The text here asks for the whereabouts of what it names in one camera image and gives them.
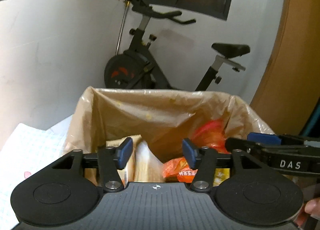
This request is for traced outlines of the person right hand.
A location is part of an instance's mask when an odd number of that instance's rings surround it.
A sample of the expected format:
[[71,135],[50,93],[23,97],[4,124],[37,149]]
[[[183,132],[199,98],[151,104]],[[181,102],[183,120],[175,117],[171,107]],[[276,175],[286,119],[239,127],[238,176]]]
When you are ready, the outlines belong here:
[[298,226],[302,226],[303,223],[306,222],[308,215],[310,215],[312,218],[319,220],[320,216],[320,200],[319,197],[316,199],[312,199],[308,201],[303,209],[300,211],[298,217],[295,220],[295,223]]

